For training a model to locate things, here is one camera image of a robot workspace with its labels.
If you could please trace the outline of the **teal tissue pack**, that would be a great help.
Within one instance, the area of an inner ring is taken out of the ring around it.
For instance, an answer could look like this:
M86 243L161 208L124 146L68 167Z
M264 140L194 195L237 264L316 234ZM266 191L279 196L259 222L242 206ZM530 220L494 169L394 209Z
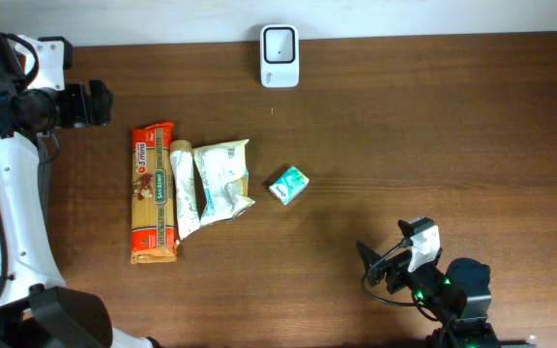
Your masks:
M309 178L295 166L290 166L270 186L270 193L283 205L288 205L309 183Z

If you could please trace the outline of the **white tube with gold cap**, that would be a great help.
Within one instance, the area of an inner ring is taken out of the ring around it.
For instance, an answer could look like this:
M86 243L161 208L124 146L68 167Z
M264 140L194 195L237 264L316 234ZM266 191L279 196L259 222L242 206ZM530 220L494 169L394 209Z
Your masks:
M175 185L178 235L184 240L201 227L196 202L192 147L187 140L171 143L170 163Z

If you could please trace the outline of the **orange spaghetti packet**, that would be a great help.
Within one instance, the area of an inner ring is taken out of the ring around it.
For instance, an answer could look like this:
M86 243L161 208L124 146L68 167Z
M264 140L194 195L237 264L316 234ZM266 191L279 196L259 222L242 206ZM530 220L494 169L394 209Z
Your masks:
M174 124L132 131L132 255L134 264L177 260L170 145Z

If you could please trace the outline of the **white crinkled snack bag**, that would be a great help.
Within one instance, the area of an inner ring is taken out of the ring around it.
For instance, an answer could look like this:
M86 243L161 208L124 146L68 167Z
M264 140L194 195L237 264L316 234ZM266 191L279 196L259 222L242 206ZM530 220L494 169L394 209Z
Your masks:
M234 219L255 203L248 194L248 143L248 139L235 140L193 150L206 199L200 218L202 226Z

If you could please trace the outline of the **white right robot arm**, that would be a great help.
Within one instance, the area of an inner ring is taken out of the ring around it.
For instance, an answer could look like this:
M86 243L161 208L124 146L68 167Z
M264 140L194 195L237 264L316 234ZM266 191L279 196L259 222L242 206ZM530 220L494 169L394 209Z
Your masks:
M490 268L475 259L456 258L446 272L431 261L410 271L415 253L401 241L380 255L362 242L356 249L364 264L363 292L384 305L412 307L439 327L425 338L426 347L530 347L526 340L502 340L488 322L492 302Z

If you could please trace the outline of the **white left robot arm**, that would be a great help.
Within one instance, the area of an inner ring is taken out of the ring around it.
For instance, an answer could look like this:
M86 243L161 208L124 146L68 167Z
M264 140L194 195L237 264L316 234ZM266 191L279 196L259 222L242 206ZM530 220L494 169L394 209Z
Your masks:
M113 327L103 301L70 289L54 261L45 215L58 129L103 126L113 97L99 80L68 83L62 37L0 33L0 347L152 347Z

